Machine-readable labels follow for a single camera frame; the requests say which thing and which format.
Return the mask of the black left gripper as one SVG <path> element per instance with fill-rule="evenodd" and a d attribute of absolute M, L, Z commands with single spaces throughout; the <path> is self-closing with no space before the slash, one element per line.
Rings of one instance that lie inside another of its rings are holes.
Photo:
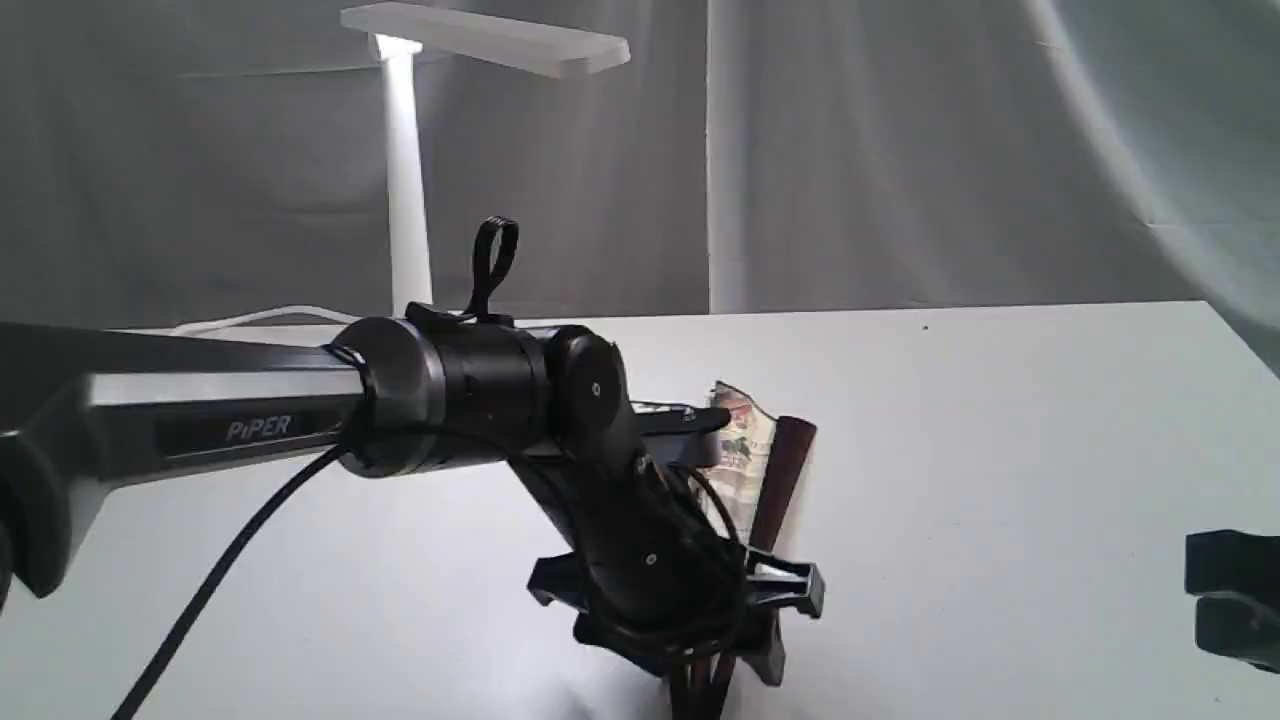
<path fill-rule="evenodd" d="M 819 620 L 826 579 L 815 564 L 746 552 L 730 528 L 718 530 L 703 501 L 722 523 L 731 516 L 704 469 L 645 456 L 618 475 L 570 457 L 509 465 L 570 547 L 535 561 L 527 592 L 576 612 L 579 644 L 662 675 L 730 651 L 745 632 L 745 664 L 764 685 L 782 685 L 780 612 Z"/>

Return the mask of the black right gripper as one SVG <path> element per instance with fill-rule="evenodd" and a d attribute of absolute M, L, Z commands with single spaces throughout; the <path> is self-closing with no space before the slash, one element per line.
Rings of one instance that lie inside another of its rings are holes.
<path fill-rule="evenodd" d="M 1242 530 L 1187 536 L 1184 592 L 1206 653 L 1279 671 L 1279 537 Z"/>

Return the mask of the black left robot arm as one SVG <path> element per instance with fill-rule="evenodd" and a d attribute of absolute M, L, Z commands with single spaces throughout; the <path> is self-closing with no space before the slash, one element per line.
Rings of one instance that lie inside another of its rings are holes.
<path fill-rule="evenodd" d="M 506 462 L 570 544 L 530 594 L 655 675 L 730 652 L 778 685 L 780 611 L 823 611 L 815 565 L 716 530 L 581 325 L 365 318 L 300 347 L 6 323 L 1 406 L 3 584 L 38 597 L 113 491 L 326 450 L 371 479 Z"/>

